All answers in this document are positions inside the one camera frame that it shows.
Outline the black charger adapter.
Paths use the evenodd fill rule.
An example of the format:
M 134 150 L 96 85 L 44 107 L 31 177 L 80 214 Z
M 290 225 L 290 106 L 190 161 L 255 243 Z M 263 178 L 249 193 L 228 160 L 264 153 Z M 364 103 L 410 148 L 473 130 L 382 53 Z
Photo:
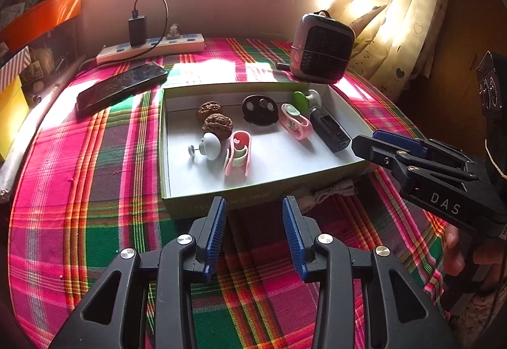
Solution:
M 147 40 L 147 22 L 145 16 L 134 12 L 128 21 L 129 39 L 132 47 L 142 46 Z

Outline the pink clip with green pad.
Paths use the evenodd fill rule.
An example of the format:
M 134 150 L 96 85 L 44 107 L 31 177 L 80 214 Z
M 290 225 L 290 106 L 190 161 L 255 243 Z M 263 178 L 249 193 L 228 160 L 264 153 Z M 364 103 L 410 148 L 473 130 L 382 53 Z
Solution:
M 281 105 L 279 122 L 296 140 L 309 138 L 313 133 L 313 126 L 309 119 L 303 116 L 299 110 L 290 103 L 283 103 Z

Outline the cream heart pattern curtain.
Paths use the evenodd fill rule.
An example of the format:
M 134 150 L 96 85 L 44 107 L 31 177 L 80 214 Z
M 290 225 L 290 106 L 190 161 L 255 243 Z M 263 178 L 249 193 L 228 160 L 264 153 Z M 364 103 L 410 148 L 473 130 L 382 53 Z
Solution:
M 428 74 L 448 0 L 333 0 L 332 18 L 356 35 L 349 68 L 389 99 Z

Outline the pink cable winder clip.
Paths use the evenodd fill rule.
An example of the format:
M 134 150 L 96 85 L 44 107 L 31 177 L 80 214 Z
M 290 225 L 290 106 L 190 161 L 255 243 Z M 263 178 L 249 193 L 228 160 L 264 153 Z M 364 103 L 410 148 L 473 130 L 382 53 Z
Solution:
M 242 170 L 245 177 L 248 176 L 251 143 L 252 136 L 249 132 L 238 130 L 232 133 L 228 139 L 228 149 L 223 167 L 226 176 L 230 176 L 234 171 L 238 170 Z

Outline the black rectangular battery pack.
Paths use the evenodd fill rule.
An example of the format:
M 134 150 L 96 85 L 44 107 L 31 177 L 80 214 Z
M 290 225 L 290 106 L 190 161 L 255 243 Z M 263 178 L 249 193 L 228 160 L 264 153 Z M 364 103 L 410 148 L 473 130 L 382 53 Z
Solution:
M 313 130 L 331 152 L 337 153 L 348 147 L 350 143 L 349 136 L 339 123 L 323 109 L 315 107 L 310 112 L 310 122 Z

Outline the large brown walnut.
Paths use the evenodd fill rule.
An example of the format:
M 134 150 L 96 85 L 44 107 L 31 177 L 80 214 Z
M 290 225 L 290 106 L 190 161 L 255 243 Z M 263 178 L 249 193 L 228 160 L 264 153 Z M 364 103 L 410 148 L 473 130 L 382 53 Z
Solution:
M 220 141 L 228 139 L 233 132 L 233 121 L 224 114 L 214 113 L 204 119 L 202 130 L 216 135 Z

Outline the green white cardboard tray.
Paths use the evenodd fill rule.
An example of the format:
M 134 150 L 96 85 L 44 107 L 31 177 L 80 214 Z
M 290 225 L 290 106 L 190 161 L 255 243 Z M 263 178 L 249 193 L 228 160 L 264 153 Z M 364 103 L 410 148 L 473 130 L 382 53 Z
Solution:
M 277 106 L 290 103 L 295 91 L 309 89 L 321 95 L 321 109 L 331 115 L 350 139 L 372 136 L 372 129 L 333 86 L 304 83 L 228 83 L 181 86 L 163 90 L 159 132 L 159 171 L 161 198 L 173 220 L 207 214 L 217 195 L 225 198 L 228 209 L 254 206 L 277 200 L 293 189 L 324 189 L 337 181 L 362 175 L 368 168 L 351 147 L 333 153 L 316 132 L 296 140 L 277 122 L 269 127 L 247 123 L 241 111 L 243 100 L 263 95 Z M 198 147 L 204 131 L 196 117 L 198 107 L 216 101 L 234 123 L 233 132 L 251 134 L 248 176 L 242 170 L 226 176 L 223 171 L 228 141 L 222 142 L 219 157 L 209 161 L 189 145 Z

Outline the orange box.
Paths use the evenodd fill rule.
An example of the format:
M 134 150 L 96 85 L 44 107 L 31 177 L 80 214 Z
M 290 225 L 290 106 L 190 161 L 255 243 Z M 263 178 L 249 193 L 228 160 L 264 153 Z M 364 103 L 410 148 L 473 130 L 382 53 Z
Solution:
M 43 0 L 1 30 L 1 42 L 16 52 L 46 32 L 76 18 L 82 0 Z

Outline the small brown walnut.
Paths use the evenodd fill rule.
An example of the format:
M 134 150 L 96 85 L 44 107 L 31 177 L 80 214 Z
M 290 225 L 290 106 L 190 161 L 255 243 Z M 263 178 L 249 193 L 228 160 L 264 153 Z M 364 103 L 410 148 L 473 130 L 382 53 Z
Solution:
M 202 103 L 196 112 L 199 121 L 204 122 L 209 115 L 222 114 L 222 105 L 216 101 Z

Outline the white power strip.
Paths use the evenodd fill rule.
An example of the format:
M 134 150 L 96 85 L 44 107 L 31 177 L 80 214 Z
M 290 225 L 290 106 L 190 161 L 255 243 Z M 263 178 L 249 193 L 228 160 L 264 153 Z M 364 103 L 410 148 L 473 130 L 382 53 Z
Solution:
M 178 37 L 150 38 L 147 43 L 133 47 L 129 42 L 115 46 L 104 47 L 96 56 L 98 64 L 112 61 L 131 60 L 139 57 L 152 57 L 158 55 L 180 55 L 202 52 L 205 48 L 204 37 L 201 34 L 187 34 Z

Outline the black smartphone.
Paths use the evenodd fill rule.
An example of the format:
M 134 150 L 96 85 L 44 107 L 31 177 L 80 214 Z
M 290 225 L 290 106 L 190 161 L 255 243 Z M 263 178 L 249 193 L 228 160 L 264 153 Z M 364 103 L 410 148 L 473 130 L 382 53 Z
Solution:
M 162 85 L 168 71 L 156 62 L 132 68 L 95 83 L 76 98 L 77 115 L 92 115 L 127 99 Z

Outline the white round device with cable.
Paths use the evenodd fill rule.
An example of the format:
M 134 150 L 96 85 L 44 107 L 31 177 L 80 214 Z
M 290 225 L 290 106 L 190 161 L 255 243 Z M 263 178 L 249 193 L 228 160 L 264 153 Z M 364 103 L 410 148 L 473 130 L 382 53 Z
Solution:
M 309 188 L 301 187 L 291 192 L 298 203 L 302 213 L 320 205 L 327 198 L 334 195 L 352 196 L 356 194 L 356 188 L 352 179 L 344 179 L 324 189 L 312 192 Z

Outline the white round knob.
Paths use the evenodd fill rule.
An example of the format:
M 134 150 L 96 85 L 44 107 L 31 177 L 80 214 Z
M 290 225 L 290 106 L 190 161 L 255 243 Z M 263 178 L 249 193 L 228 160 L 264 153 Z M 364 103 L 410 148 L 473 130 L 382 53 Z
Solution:
M 222 144 L 220 139 L 213 134 L 212 132 L 206 132 L 201 141 L 198 144 L 198 147 L 194 145 L 189 145 L 188 153 L 194 158 L 195 152 L 199 152 L 201 155 L 204 155 L 209 161 L 216 160 L 220 152 L 222 150 Z

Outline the green silver spool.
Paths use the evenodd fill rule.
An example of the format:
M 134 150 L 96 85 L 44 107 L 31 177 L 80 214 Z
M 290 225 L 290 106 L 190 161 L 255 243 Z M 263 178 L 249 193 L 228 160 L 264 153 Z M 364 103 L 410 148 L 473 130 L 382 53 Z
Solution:
M 292 105 L 301 113 L 309 113 L 312 109 L 321 108 L 321 95 L 314 89 L 309 89 L 306 93 L 295 91 L 292 95 Z

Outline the black three-button remote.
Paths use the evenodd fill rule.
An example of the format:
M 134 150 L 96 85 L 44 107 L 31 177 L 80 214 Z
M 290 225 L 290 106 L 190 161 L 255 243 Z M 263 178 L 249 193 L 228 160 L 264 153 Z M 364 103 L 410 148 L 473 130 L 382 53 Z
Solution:
M 263 95 L 246 97 L 241 105 L 244 120 L 257 127 L 269 127 L 279 121 L 279 109 L 273 99 Z

